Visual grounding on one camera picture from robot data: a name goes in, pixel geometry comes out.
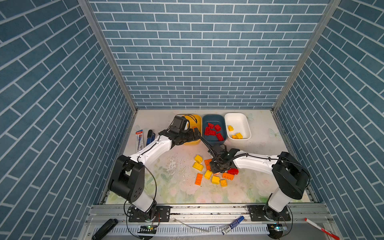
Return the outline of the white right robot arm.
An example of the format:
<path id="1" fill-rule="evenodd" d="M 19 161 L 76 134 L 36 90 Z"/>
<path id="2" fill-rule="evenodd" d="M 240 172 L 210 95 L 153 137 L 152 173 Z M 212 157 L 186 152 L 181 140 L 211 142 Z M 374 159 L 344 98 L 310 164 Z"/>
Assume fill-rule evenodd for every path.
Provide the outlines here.
<path id="1" fill-rule="evenodd" d="M 310 183 L 311 175 L 290 153 L 279 155 L 250 154 L 239 149 L 227 150 L 225 145 L 208 147 L 213 157 L 210 163 L 213 173 L 224 173 L 231 168 L 249 169 L 275 178 L 278 187 L 269 196 L 263 214 L 269 221 L 277 221 L 287 214 L 291 200 L 300 200 Z"/>

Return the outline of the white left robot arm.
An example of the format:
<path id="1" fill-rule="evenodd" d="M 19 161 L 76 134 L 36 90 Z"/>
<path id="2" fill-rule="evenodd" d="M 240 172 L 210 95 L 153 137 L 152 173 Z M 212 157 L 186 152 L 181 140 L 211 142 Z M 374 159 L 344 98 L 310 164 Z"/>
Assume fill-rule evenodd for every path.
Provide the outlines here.
<path id="1" fill-rule="evenodd" d="M 108 190 L 125 199 L 138 211 L 143 221 L 156 218 L 157 202 L 145 193 L 147 166 L 175 146 L 199 140 L 198 128 L 190 127 L 184 116 L 175 116 L 169 127 L 161 132 L 148 146 L 130 156 L 119 156 L 113 167 Z"/>

